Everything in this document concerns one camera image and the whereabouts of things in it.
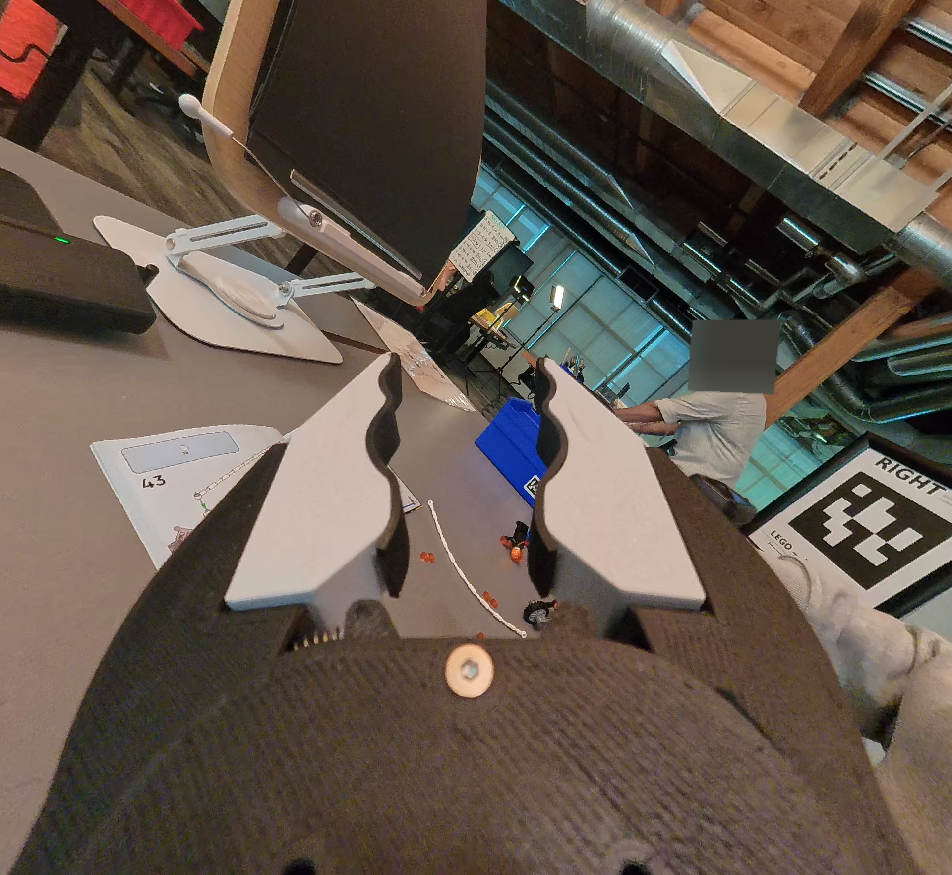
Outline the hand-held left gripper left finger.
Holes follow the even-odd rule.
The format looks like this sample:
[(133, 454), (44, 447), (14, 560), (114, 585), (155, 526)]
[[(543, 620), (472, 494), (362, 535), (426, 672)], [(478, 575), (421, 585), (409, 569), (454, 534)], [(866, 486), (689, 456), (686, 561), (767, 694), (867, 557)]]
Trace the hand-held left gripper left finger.
[(225, 594), (230, 610), (305, 607), (345, 628), (352, 605), (398, 596), (409, 568), (400, 444), (402, 367), (369, 367), (294, 429)]

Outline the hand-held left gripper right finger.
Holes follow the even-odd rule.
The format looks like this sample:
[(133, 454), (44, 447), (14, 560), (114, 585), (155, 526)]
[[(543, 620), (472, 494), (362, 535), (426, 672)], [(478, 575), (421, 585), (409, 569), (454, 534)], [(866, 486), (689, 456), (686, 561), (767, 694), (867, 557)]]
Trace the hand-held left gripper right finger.
[(707, 594), (642, 439), (551, 359), (536, 365), (528, 570), (540, 598), (612, 636), (631, 608), (696, 612)]

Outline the blue plastic bin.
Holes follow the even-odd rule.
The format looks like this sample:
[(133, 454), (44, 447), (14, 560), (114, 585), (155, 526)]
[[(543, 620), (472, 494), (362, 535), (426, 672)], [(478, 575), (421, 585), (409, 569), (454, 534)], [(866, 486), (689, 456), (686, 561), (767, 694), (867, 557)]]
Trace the blue plastic bin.
[(531, 401), (513, 398), (475, 440), (506, 481), (533, 506), (547, 466), (538, 453), (541, 418)]

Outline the building instruction booklet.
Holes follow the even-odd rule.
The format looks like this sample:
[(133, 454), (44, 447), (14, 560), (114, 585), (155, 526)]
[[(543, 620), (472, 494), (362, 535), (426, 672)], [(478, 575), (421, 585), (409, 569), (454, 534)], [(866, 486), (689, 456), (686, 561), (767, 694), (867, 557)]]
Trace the building instruction booklet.
[(273, 427), (179, 429), (92, 443), (90, 453), (156, 568), (279, 442)]

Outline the tablet on white stand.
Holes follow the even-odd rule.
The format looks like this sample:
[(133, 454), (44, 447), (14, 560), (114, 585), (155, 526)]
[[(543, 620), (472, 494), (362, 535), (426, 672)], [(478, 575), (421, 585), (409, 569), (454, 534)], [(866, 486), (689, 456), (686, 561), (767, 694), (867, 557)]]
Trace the tablet on white stand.
[(152, 264), (154, 305), (206, 345), (338, 365), (337, 347), (303, 312), (304, 298), (383, 288), (411, 306), (429, 287), (398, 276), (329, 214), (290, 195), (251, 151), (250, 109), (279, 0), (231, 0), (200, 100), (180, 108), (200, 122), (211, 167), (248, 215), (166, 237), (100, 216), (105, 243), (138, 265)]

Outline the printed paper sheet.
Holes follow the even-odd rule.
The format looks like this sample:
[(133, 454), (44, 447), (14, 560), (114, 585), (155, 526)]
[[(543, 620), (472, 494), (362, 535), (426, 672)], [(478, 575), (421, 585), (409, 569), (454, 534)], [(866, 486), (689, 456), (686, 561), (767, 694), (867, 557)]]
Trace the printed paper sheet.
[(410, 332), (354, 297), (351, 302), (387, 349), (398, 356), (402, 368), (422, 393), (461, 411), (478, 412)]

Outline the framed marker sign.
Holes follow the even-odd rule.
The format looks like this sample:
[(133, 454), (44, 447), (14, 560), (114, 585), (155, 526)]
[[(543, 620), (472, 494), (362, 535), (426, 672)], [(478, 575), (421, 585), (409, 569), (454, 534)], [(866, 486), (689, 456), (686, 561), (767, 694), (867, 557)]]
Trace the framed marker sign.
[(950, 490), (948, 464), (866, 432), (760, 510), (745, 534), (904, 616), (950, 591)]

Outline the white chart board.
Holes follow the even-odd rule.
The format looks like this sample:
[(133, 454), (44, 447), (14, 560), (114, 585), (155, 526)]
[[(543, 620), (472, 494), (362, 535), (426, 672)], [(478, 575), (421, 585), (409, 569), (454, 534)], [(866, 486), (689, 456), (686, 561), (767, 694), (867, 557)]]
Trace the white chart board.
[(479, 222), (458, 241), (448, 262), (469, 284), (511, 243), (515, 234), (492, 211), (483, 211)]

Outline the black flat box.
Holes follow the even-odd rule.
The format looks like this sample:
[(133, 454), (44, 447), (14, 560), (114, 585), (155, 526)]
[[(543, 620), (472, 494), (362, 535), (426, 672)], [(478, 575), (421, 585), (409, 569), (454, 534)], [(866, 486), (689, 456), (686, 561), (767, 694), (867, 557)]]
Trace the black flat box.
[(65, 330), (140, 335), (156, 321), (158, 275), (125, 252), (57, 230), (2, 222), (1, 317)]

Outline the dark flat pad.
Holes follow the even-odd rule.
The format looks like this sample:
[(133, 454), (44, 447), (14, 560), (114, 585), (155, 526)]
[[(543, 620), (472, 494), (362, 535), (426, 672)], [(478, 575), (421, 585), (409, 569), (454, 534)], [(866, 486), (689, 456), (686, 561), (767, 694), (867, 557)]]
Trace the dark flat pad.
[(1, 169), (1, 225), (50, 235), (61, 230), (35, 188), (23, 177), (5, 168)]

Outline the black flat panel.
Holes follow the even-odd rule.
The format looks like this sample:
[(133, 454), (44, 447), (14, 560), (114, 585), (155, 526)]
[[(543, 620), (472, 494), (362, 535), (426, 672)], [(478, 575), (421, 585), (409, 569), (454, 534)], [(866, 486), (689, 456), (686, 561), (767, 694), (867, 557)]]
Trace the black flat panel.
[(279, 0), (248, 143), (358, 250), (429, 287), (481, 153), (487, 0)]

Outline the orange red box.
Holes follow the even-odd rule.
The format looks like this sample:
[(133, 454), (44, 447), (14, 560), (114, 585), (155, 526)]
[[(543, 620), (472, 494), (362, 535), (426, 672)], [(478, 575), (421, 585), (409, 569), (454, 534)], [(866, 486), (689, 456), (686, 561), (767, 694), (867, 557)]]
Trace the orange red box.
[(59, 37), (60, 24), (33, 0), (8, 0), (1, 18), (1, 89), (25, 101)]

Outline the silver ventilation duct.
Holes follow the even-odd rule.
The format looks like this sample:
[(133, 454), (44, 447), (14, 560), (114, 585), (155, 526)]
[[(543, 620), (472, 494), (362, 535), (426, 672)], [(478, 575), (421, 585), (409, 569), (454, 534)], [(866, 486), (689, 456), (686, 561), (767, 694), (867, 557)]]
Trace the silver ventilation duct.
[(857, 253), (883, 247), (950, 286), (938, 197), (638, 0), (498, 0), (794, 214)]

